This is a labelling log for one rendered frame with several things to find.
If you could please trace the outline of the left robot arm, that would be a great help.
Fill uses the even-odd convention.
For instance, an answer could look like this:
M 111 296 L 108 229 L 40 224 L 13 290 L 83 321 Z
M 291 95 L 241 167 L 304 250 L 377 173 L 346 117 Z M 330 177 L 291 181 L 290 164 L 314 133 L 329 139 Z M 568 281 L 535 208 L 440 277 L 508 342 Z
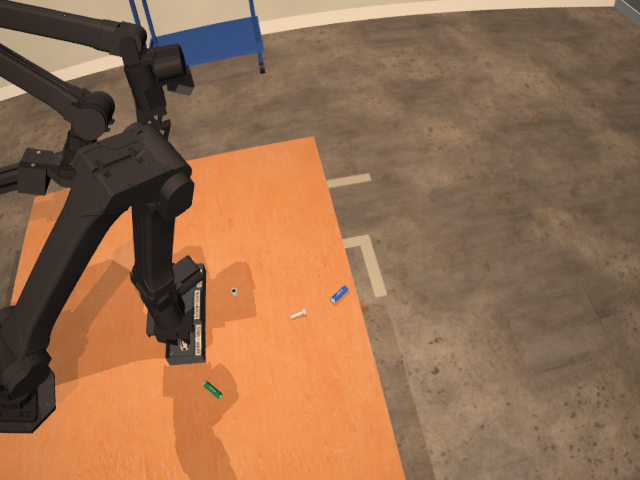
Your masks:
M 146 30 L 137 24 L 0 0 L 0 28 L 81 44 L 122 57 L 131 89 L 143 89 L 156 81 L 145 90 L 151 110 L 166 105 L 162 86 L 188 96 L 195 87 L 181 46 L 171 44 L 146 49 Z M 0 77 L 48 104 L 71 123 L 59 175 L 73 177 L 76 170 L 70 162 L 77 150 L 97 142 L 104 132 L 110 131 L 108 125 L 115 121 L 112 119 L 113 98 L 103 91 L 90 92 L 73 86 L 1 43 Z

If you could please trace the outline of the green aa battery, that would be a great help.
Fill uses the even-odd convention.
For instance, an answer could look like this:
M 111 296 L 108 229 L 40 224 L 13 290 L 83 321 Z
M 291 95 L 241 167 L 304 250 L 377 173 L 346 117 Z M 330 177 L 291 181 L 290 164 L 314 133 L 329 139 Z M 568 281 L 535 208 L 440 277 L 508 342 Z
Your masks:
M 203 383 L 203 386 L 210 391 L 216 398 L 221 399 L 223 397 L 223 394 L 217 390 L 213 385 L 211 385 L 208 381 L 205 381 Z

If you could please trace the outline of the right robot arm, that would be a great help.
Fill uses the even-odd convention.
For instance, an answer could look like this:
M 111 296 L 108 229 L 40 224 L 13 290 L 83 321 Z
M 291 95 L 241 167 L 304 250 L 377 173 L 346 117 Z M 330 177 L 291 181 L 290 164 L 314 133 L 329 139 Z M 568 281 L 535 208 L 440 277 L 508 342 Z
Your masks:
M 155 125 L 135 122 L 79 148 L 71 165 L 70 192 L 21 295 L 0 309 L 0 422 L 37 420 L 53 326 L 105 234 L 130 206 L 130 280 L 152 315 L 166 315 L 175 302 L 184 317 L 182 296 L 204 279 L 189 255 L 172 263 L 173 217 L 192 206 L 195 183 L 192 168 Z

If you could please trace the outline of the dark grey bin rack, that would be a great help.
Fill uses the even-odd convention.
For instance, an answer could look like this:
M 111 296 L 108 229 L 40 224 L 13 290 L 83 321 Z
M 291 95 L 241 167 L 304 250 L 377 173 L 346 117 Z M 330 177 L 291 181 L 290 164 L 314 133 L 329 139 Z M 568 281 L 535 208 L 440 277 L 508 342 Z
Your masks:
M 194 301 L 194 333 L 190 332 L 188 350 L 181 350 L 180 339 L 177 346 L 166 344 L 165 359 L 169 365 L 206 363 L 206 269 L 203 263 L 196 265 L 204 279 L 182 296 L 185 304 L 193 304 Z

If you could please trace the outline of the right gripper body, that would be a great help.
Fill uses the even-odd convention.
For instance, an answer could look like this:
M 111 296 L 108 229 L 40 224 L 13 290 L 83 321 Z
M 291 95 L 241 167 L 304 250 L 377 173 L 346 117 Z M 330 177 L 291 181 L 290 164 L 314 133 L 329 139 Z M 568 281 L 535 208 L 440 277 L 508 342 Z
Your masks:
M 157 340 L 188 338 L 189 332 L 194 332 L 193 315 L 194 307 L 192 304 L 185 304 L 185 314 L 182 317 L 175 302 L 172 310 L 160 317 L 147 311 L 146 334 L 148 337 L 155 335 Z

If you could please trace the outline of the blue aa battery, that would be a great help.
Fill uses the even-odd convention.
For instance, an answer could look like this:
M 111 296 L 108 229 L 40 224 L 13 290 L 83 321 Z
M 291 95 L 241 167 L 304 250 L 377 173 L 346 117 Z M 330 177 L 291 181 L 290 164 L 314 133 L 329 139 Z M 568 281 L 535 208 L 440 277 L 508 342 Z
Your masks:
M 335 303 L 337 302 L 346 292 L 348 291 L 348 287 L 347 286 L 343 286 L 334 296 L 332 296 L 330 298 L 330 302 L 331 303 Z

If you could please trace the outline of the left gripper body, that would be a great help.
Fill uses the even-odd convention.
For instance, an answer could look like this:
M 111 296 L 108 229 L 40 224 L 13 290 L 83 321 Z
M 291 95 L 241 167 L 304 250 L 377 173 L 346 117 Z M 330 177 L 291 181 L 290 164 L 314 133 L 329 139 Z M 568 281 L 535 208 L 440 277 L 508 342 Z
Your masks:
M 156 109 L 151 110 L 146 94 L 145 94 L 145 90 L 148 90 L 149 88 L 151 88 L 154 84 L 155 84 L 155 80 L 152 84 L 150 84 L 149 86 L 143 88 L 143 89 L 139 89 L 139 90 L 133 90 L 132 94 L 135 100 L 135 108 L 136 108 L 136 116 L 137 116 L 137 122 L 143 122 L 145 125 L 149 125 L 149 124 L 153 124 L 155 125 L 157 128 L 161 127 L 160 124 L 160 120 L 157 120 L 155 122 L 149 123 L 150 121 L 149 118 L 158 115 L 159 117 L 164 116 L 167 114 L 166 112 L 166 106 L 162 106 Z

